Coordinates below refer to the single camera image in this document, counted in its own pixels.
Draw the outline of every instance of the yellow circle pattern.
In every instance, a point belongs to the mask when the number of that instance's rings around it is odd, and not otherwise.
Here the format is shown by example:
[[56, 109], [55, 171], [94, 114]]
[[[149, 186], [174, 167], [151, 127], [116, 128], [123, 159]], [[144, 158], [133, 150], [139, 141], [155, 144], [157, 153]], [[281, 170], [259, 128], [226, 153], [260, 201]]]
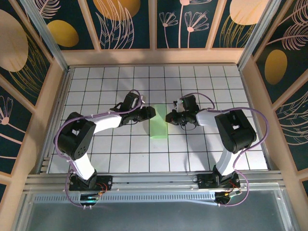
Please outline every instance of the yellow circle pattern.
[[78, 33], [69, 23], [54, 20], [48, 23], [47, 27], [57, 44], [64, 47], [74, 47], [78, 44]]
[[10, 72], [20, 71], [28, 59], [27, 35], [20, 23], [0, 10], [0, 67]]
[[230, 17], [239, 25], [256, 24], [268, 0], [232, 0], [230, 4]]
[[125, 16], [120, 14], [120, 2], [123, 9], [127, 9], [130, 16], [135, 16], [140, 9], [140, 0], [93, 0], [97, 10], [106, 18], [118, 21], [125, 19]]
[[265, 61], [265, 79], [269, 84], [275, 85], [283, 78], [288, 66], [285, 53], [281, 50], [273, 50]]

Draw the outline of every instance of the black grid line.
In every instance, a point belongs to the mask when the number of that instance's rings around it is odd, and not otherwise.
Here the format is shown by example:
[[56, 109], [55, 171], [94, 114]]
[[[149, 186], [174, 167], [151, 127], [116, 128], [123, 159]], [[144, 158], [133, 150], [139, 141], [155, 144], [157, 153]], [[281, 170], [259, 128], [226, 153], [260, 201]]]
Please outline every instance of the black grid line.
[[[135, 84], [135, 79], [134, 79], [134, 76], [135, 76], [135, 67], [134, 67], [134, 70], [133, 70], [133, 89], [134, 89], [134, 84]], [[130, 136], [130, 139], [129, 139], [129, 158], [128, 158], [128, 172], [130, 172], [130, 154], [131, 154], [131, 136]]]
[[[197, 77], [195, 78], [196, 79], [196, 85], [197, 85], [197, 92], [199, 92], [198, 91], [198, 83], [197, 83]], [[200, 103], [200, 95], [198, 94], [198, 100], [199, 100], [199, 105], [200, 105], [200, 107], [201, 107], [201, 103]], [[204, 128], [203, 128], [203, 136], [204, 136], [204, 140], [205, 140], [205, 150], [206, 150], [206, 155], [207, 155], [207, 162], [208, 162], [208, 167], [210, 168], [210, 160], [209, 160], [209, 158], [208, 158], [208, 152], [207, 152], [207, 144], [206, 144], [206, 139], [205, 139], [205, 130], [204, 130]]]
[[[166, 99], [166, 113], [167, 111], [167, 91], [166, 91], [166, 72], [165, 72], [165, 67], [164, 67], [164, 81], [165, 81], [165, 99]], [[167, 125], [167, 148], [168, 148], [168, 164], [169, 164], [169, 171], [170, 171], [170, 151], [169, 151], [169, 131], [168, 131], [168, 125]]]
[[[181, 86], [181, 92], [182, 92], [182, 96], [183, 96], [183, 90], [182, 90], [182, 82], [181, 82], [181, 71], [180, 71], [180, 67], [179, 67], [179, 75], [180, 75], [180, 86]], [[188, 168], [189, 171], [191, 171], [191, 164], [189, 162], [189, 155], [188, 155], [188, 139], [187, 139], [187, 131], [185, 129], [185, 138], [186, 138], [186, 148], [187, 148], [187, 160], [188, 160]]]
[[[117, 97], [117, 86], [119, 84], [119, 74], [120, 74], [120, 68], [118, 70], [118, 73], [117, 73], [117, 85], [116, 85], [116, 93], [115, 93], [115, 100], [116, 100], [116, 97]], [[111, 144], [110, 144], [110, 158], [109, 158], [109, 167], [108, 167], [108, 172], [110, 172], [110, 163], [111, 163], [111, 152], [112, 152], [112, 142], [113, 142], [113, 136], [114, 136], [114, 128], [112, 129], [112, 135], [111, 135]]]
[[[149, 67], [149, 81], [148, 81], [148, 87], [149, 87], [149, 89], [148, 89], [148, 95], [149, 95], [149, 99], [148, 99], [148, 103], [149, 103], [149, 105], [150, 105], [150, 67]], [[149, 126], [149, 130], [148, 130], [148, 132], [149, 132], [149, 172], [150, 172], [150, 167], [151, 167], [151, 165], [150, 165], [150, 134], [151, 134], [151, 128], [150, 128], [150, 120], [148, 120], [148, 126]]]

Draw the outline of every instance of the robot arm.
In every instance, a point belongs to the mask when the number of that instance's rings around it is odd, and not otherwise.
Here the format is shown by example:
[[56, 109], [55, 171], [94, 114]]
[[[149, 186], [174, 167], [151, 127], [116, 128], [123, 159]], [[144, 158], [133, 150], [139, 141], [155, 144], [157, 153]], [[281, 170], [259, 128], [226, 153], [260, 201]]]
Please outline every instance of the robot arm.
[[240, 151], [249, 148], [257, 139], [256, 132], [243, 111], [209, 112], [199, 108], [193, 95], [174, 101], [174, 106], [175, 109], [166, 115], [166, 122], [177, 126], [191, 123], [195, 126], [217, 127], [224, 145], [221, 158], [214, 166], [213, 173], [198, 174], [199, 188], [232, 188], [230, 180], [240, 187], [233, 163]]
[[[110, 110], [121, 112], [120, 115], [106, 115], [100, 118], [80, 119], [65, 126], [58, 139], [60, 151], [70, 157], [71, 165], [77, 175], [77, 183], [85, 189], [93, 189], [97, 182], [97, 172], [92, 166], [87, 150], [93, 135], [97, 132], [109, 128], [117, 128], [128, 124], [130, 121], [142, 122], [155, 116], [155, 109], [152, 107], [139, 107], [130, 113], [126, 111], [134, 108], [139, 100], [139, 96], [130, 92], [122, 103], [118, 103]], [[81, 117], [77, 112], [73, 112], [67, 118]]]

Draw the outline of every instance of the flower line drawing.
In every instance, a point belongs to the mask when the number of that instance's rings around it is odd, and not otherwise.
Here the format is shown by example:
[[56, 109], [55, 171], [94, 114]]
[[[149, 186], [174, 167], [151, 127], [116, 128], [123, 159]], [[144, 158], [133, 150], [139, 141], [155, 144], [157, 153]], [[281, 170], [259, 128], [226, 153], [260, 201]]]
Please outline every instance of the flower line drawing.
[[187, 48], [189, 48], [189, 40], [190, 40], [190, 34], [195, 31], [202, 31], [207, 30], [209, 28], [209, 23], [207, 22], [207, 12], [200, 13], [196, 12], [194, 13], [192, 17], [192, 12], [185, 13], [185, 24], [188, 31], [188, 38], [187, 38]]
[[278, 26], [289, 18], [292, 18], [294, 24], [288, 27], [283, 37], [270, 41], [266, 45], [281, 41], [285, 50], [298, 51], [305, 46], [308, 42], [308, 0], [297, 0], [293, 13], [282, 20]]
[[[8, 126], [12, 127], [13, 129], [16, 129], [17, 131], [20, 131], [22, 133], [26, 133], [25, 131], [15, 127], [12, 124], [10, 124], [10, 116], [11, 116], [11, 113], [12, 113], [12, 109], [13, 109], [13, 99], [8, 97], [5, 101], [4, 97], [1, 95], [0, 96], [0, 125], [3, 125], [3, 126], [8, 125]], [[21, 141], [18, 141], [16, 139], [8, 137], [8, 136], [6, 136], [2, 133], [0, 133], [0, 136], [7, 139], [7, 140], [15, 142], [17, 144], [22, 144]]]
[[179, 22], [179, 48], [181, 48], [181, 24], [182, 24], [182, 16], [183, 16], [183, 9], [184, 6], [188, 5], [194, 5], [194, 4], [203, 4], [203, 3], [208, 3], [211, 2], [212, 0], [180, 0], [181, 3], [181, 10], [180, 10], [180, 22]]
[[168, 12], [166, 14], [164, 12], [161, 12], [161, 13], [159, 13], [159, 18], [160, 18], [160, 21], [163, 24], [166, 45], [167, 45], [167, 48], [169, 48], [168, 40], [167, 40], [167, 34], [166, 34], [166, 27], [175, 26], [179, 23], [179, 21], [176, 20], [176, 16], [175, 16], [174, 12], [172, 12], [172, 13]]
[[294, 102], [283, 104], [277, 117], [289, 145], [308, 143], [308, 91]]
[[123, 49], [126, 46], [131, 48], [134, 42], [134, 24], [131, 15], [127, 8], [123, 8], [118, 2], [119, 10], [111, 0], [107, 0], [107, 5], [104, 1], [99, 0], [98, 5], [100, 11], [103, 12], [103, 17], [96, 13], [100, 24], [101, 34], [99, 42], [103, 49]]
[[52, 19], [61, 8], [60, 0], [34, 0], [42, 18]]

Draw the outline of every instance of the wooden frame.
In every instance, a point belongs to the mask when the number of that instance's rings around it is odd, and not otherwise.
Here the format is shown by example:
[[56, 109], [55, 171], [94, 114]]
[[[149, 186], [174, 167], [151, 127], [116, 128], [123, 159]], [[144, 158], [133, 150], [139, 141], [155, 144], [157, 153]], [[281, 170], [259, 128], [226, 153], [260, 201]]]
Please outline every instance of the wooden frame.
[[262, 51], [266, 47], [267, 42], [272, 37], [272, 35], [275, 32], [279, 22], [283, 19], [284, 15], [287, 13], [287, 11], [289, 10], [292, 3], [293, 3], [293, 0], [288, 0], [285, 3], [285, 5], [283, 6], [282, 10], [280, 11], [279, 15], [275, 19], [275, 21], [274, 21], [273, 25], [271, 26], [270, 30], [268, 31], [267, 35], [264, 37], [263, 42], [261, 43], [259, 49], [257, 50], [255, 55], [253, 56], [253, 60], [255, 62], [258, 60], [260, 54], [262, 53]]
[[3, 200], [5, 199], [5, 197], [7, 196], [7, 193], [8, 193], [8, 188], [10, 186], [10, 183], [9, 182], [6, 182], [6, 181], [3, 181], [3, 180], [0, 180], [0, 184], [4, 184], [6, 185], [6, 188], [4, 190], [4, 194], [3, 194], [3, 197], [0, 201], [0, 211], [1, 211], [1, 208], [2, 208], [2, 205], [3, 205]]
[[[265, 95], [266, 95], [266, 97], [267, 97], [267, 100], [268, 100], [269, 103], [271, 103], [270, 96], [269, 96], [269, 94], [268, 94], [268, 92], [267, 92], [267, 90], [266, 90], [266, 87], [265, 87], [264, 81], [263, 81], [263, 79], [262, 79], [261, 73], [260, 73], [260, 71], [259, 71], [259, 69], [258, 69], [258, 66], [257, 66], [257, 64], [256, 64], [255, 61], [254, 61], [254, 66], [255, 66], [255, 69], [257, 70], [258, 77], [259, 77], [260, 81], [262, 82], [262, 87], [263, 87], [263, 89], [264, 89], [264, 91], [265, 91], [265, 93], [266, 93]], [[308, 70], [305, 71], [305, 73], [304, 73], [303, 75], [301, 75], [301, 77], [298, 78], [298, 80], [297, 80], [293, 85], [291, 85], [291, 86], [288, 88], [288, 90], [280, 97], [280, 98], [281, 98], [281, 101], [280, 101], [279, 104], [277, 103], [277, 104], [275, 105], [276, 102], [275, 102], [274, 104], [271, 103], [271, 110], [272, 110], [273, 115], [275, 116], [276, 123], [277, 123], [278, 125], [279, 125], [279, 121], [278, 121], [278, 118], [277, 118], [276, 113], [275, 113], [276, 110], [277, 110], [284, 102], [286, 102], [286, 101], [287, 101], [287, 100], [288, 100], [299, 88], [301, 88], [306, 82], [308, 82]], [[292, 157], [292, 154], [291, 154], [291, 152], [290, 152], [289, 146], [287, 145], [285, 136], [284, 136], [283, 131], [282, 131], [281, 128], [280, 128], [280, 133], [281, 133], [281, 135], [283, 136], [285, 148], [286, 148], [286, 150], [288, 151], [289, 158], [292, 160], [292, 164], [293, 164], [293, 169], [294, 169], [294, 171], [297, 172], [297, 174], [302, 174], [303, 172], [306, 172], [306, 171], [308, 172], [308, 168], [303, 169], [303, 170], [301, 170], [301, 171], [297, 171], [297, 168], [296, 168], [294, 159], [293, 159], [293, 157]]]
[[[286, 189], [291, 199], [291, 203], [298, 222], [303, 230], [308, 227], [308, 220], [305, 214], [308, 213], [308, 200], [304, 194], [300, 179], [308, 177], [308, 168], [297, 171], [290, 149], [285, 141], [285, 136], [276, 116], [275, 110], [267, 90], [265, 88], [262, 76], [257, 68], [256, 62], [251, 56], [245, 67], [242, 69], [243, 78], [249, 94], [252, 99], [253, 107], [261, 111], [268, 119], [270, 132], [266, 142], [270, 161], [281, 171]], [[260, 123], [261, 130], [265, 131], [264, 123]]]
[[302, 188], [303, 188], [303, 192], [304, 192], [304, 193], [306, 193], [306, 191], [305, 191], [305, 188], [304, 188], [304, 186], [303, 186], [303, 182], [304, 182], [304, 181], [307, 181], [307, 180], [308, 180], [308, 177], [305, 177], [305, 178], [299, 180], [299, 181], [301, 182], [301, 184], [302, 184]]
[[40, 40], [38, 34], [36, 33], [35, 29], [31, 25], [31, 23], [28, 21], [26, 15], [24, 14], [23, 10], [18, 5], [16, 0], [9, 0], [9, 2], [12, 5], [12, 7], [14, 8], [14, 10], [16, 11], [16, 13], [18, 14], [18, 16], [20, 17], [21, 21], [25, 24], [25, 27], [28, 29], [31, 36], [34, 38], [35, 42], [41, 48], [42, 52], [44, 53], [44, 55], [48, 59], [49, 63], [52, 63], [53, 58], [49, 54], [49, 52], [48, 52], [47, 48], [45, 47], [44, 43]]
[[[29, 122], [29, 125], [28, 125], [28, 128], [32, 126], [33, 123], [37, 123], [37, 121], [35, 120], [35, 116], [34, 116], [34, 113], [36, 112], [37, 108], [38, 108], [38, 104], [39, 104], [39, 101], [41, 100], [41, 95], [43, 94], [44, 92], [44, 89], [46, 88], [50, 88], [50, 86], [47, 86], [47, 80], [48, 78], [51, 78], [52, 77], [52, 73], [51, 73], [51, 70], [52, 70], [52, 66], [56, 63], [56, 60], [54, 59], [53, 63], [51, 63], [50, 67], [49, 67], [49, 70], [47, 72], [47, 75], [45, 77], [45, 81], [43, 83], [43, 86], [42, 86], [42, 89], [40, 91], [40, 94], [38, 96], [38, 100], [37, 100], [37, 104], [36, 106], [34, 106], [29, 100], [27, 100], [16, 88], [14, 88], [5, 78], [3, 78], [1, 75], [0, 75], [0, 83], [1, 81], [5, 81], [6, 85], [2, 86], [9, 94], [11, 94], [14, 98], [15, 98], [15, 95], [16, 95], [16, 92], [18, 93], [18, 97], [16, 97], [16, 100], [22, 104], [27, 110], [29, 110], [31, 113], [32, 113], [32, 117], [30, 119], [30, 122]], [[15, 168], [16, 166], [18, 165], [18, 161], [19, 161], [19, 158], [20, 158], [20, 153], [23, 152], [24, 150], [24, 140], [26, 139], [26, 137], [28, 136], [28, 132], [26, 132], [25, 136], [24, 136], [24, 139], [23, 139], [23, 142], [22, 142], [22, 145], [19, 149], [19, 152], [17, 154], [17, 157], [16, 157], [16, 161], [15, 161], [15, 164], [14, 164], [14, 167], [12, 169], [12, 172], [11, 174], [7, 174], [7, 173], [4, 173], [4, 172], [1, 172], [0, 171], [0, 175], [3, 175], [3, 176], [7, 176], [7, 177], [12, 177], [12, 175], [14, 174], [14, 171], [15, 171]]]
[[[151, 50], [151, 24], [150, 24], [150, 1], [148, 2], [148, 7], [149, 7], [149, 31], [150, 31], [150, 47], [149, 48], [145, 48], [145, 49], [102, 49], [101, 46], [100, 46], [100, 42], [99, 42], [99, 39], [97, 37], [97, 33], [96, 33], [96, 29], [95, 29], [95, 25], [94, 25], [94, 22], [93, 22], [93, 19], [91, 17], [91, 12], [90, 12], [90, 9], [89, 9], [89, 6], [88, 6], [88, 3], [87, 3], [87, 0], [78, 0], [78, 3], [79, 3], [79, 6], [81, 8], [81, 12], [82, 12], [82, 15], [83, 15], [83, 18], [85, 20], [85, 23], [87, 25], [87, 28], [88, 28], [88, 31], [89, 31], [89, 34], [90, 34], [90, 37], [92, 39], [92, 43], [93, 43], [93, 46], [94, 46], [94, 50], [95, 51], [100, 51], [100, 52], [104, 52], [104, 51], [149, 51]], [[93, 50], [66, 50], [66, 51], [62, 51], [62, 52], [66, 52], [66, 53], [69, 53], [69, 52], [80, 52], [80, 51], [93, 51]]]

